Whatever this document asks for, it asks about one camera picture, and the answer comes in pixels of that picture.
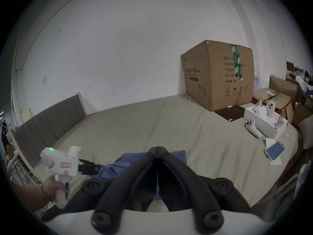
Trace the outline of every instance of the white box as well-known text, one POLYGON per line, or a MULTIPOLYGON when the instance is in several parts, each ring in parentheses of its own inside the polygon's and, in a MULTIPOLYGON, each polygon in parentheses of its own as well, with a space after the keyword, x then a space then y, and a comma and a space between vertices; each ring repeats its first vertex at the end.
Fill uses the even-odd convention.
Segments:
POLYGON ((256 114, 254 111, 252 111, 254 106, 245 108, 245 114, 244 118, 248 121, 251 118, 255 119, 255 127, 263 132, 265 136, 267 136, 270 139, 277 139, 286 129, 287 126, 287 119, 283 118, 283 126, 279 127, 278 129, 275 129, 273 126, 274 123, 278 122, 279 117, 281 117, 278 113, 274 112, 273 118, 270 118, 269 116, 260 117, 258 114, 256 114))

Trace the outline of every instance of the black screw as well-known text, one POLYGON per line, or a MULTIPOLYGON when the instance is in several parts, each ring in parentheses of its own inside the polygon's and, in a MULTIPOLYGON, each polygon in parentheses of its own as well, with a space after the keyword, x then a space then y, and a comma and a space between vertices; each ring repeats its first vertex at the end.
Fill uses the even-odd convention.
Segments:
POLYGON ((90 183, 88 184, 88 189, 90 189, 90 190, 95 190, 95 189, 98 189, 99 186, 100 186, 100 185, 99 185, 97 182, 90 182, 90 183))
POLYGON ((216 186, 217 186, 218 188, 220 188, 220 189, 225 190, 225 189, 227 189, 228 184, 227 184, 226 181, 220 181, 220 182, 218 182, 218 183, 216 184, 216 186))
POLYGON ((105 212, 95 212, 92 215, 91 223, 98 228, 107 228, 111 225, 111 217, 105 212))
POLYGON ((224 223, 224 219, 219 211, 210 211, 203 218, 203 224, 208 228, 216 228, 224 223))

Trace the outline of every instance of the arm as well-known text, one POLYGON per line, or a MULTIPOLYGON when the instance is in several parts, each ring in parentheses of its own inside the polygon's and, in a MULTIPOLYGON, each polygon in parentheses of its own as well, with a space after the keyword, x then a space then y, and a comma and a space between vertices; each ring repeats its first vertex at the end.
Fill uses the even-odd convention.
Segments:
POLYGON ((12 184, 12 188, 20 200, 32 211, 36 211, 49 201, 54 201, 54 196, 58 189, 68 193, 69 190, 65 188, 61 182, 54 179, 54 175, 50 176, 40 186, 19 186, 12 184))

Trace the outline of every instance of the cable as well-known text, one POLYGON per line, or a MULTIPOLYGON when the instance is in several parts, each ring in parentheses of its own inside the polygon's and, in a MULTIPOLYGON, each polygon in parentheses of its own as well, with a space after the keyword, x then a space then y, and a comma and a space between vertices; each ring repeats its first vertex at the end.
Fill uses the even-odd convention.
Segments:
POLYGON ((285 64, 286 64, 286 68, 287 68, 287 60, 286 60, 286 53, 285 53, 284 43, 283 43, 283 39, 282 39, 281 34, 280 34, 280 31, 279 31, 278 25, 277 25, 277 23, 276 23, 276 21, 275 21, 275 18, 274 18, 274 16, 273 16, 273 14, 271 13, 271 10, 270 10, 269 7, 267 6, 266 2, 265 2, 264 0, 262 0, 262 1, 264 2, 264 4, 266 5, 266 7, 268 8, 269 13, 271 14, 271 16, 272 16, 272 18, 273 18, 273 20, 274 20, 274 22, 275 22, 275 24, 276 24, 276 27, 277 27, 277 29, 278 29, 278 33, 279 33, 279 36, 280 36, 280 39, 281 39, 281 44, 283 45, 283 51, 284 51, 284 56, 285 56, 285 64))
MULTIPOLYGON (((64 4, 64 5, 52 16, 52 18, 53 18, 65 5, 67 5, 70 1, 72 1, 72 0, 69 0, 66 4, 64 4)), ((34 40, 32 46, 30 46, 30 48, 29 48, 29 51, 28 51, 28 53, 27 53, 27 55, 26 55, 26 57, 25 57, 25 60, 24 60, 24 63, 23 63, 23 65, 22 65, 22 67, 21 67, 20 69, 16 70, 16 72, 18 72, 18 71, 20 71, 21 69, 23 69, 24 64, 25 64, 25 62, 26 62, 26 59, 27 59, 27 57, 28 57, 28 54, 29 54, 30 50, 32 49, 32 47, 33 47, 35 41, 36 41, 37 38, 39 37, 40 33, 44 30, 44 28, 46 27, 46 25, 52 20, 52 18, 49 19, 49 21, 44 25, 44 27, 43 27, 43 28, 41 29, 41 31, 38 33, 38 35, 37 35, 37 37, 35 38, 35 40, 34 40)))
MULTIPOLYGON (((18 40, 18 46, 19 46, 19 43, 20 43, 20 41, 21 41, 21 37, 22 37, 22 33, 20 34, 20 38, 19 38, 19 40, 18 40)), ((21 102, 20 102, 19 96, 18 96, 18 86, 17 86, 17 84, 18 84, 18 72, 17 72, 17 70, 16 70, 16 68, 15 68, 15 66, 16 66, 16 57, 17 57, 17 55, 18 55, 18 46, 17 46, 17 48, 16 48, 15 61, 14 61, 14 88, 15 88, 15 97, 16 97, 16 100, 18 101, 18 104, 20 104, 20 105, 18 105, 18 113, 20 114, 21 120, 22 120, 22 122, 24 123, 24 120, 23 120, 22 115, 21 115, 21 110, 22 110, 22 108, 21 108, 21 102)))

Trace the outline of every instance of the white handheld device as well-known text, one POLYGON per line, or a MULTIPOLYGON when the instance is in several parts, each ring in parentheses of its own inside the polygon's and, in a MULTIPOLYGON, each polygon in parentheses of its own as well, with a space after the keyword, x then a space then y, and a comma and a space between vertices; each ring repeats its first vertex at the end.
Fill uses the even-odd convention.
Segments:
POLYGON ((286 147, 282 144, 282 142, 278 140, 271 147, 266 149, 264 153, 270 161, 274 161, 280 155, 282 155, 285 150, 286 150, 286 147))
POLYGON ((258 139, 262 137, 261 132, 255 127, 255 119, 251 118, 246 123, 246 129, 250 131, 254 136, 256 136, 258 139))
POLYGON ((270 100, 267 102, 266 104, 266 110, 267 110, 267 115, 270 117, 270 118, 273 118, 274 116, 274 112, 275 112, 275 103, 270 100))
MULTIPOLYGON (((45 169, 55 175, 56 181, 68 187, 68 183, 72 180, 72 177, 80 174, 78 170, 80 151, 81 148, 78 146, 71 146, 68 153, 47 147, 41 151, 40 156, 45 169)), ((65 192, 57 190, 54 201, 59 209, 63 209, 68 202, 65 198, 65 192)))

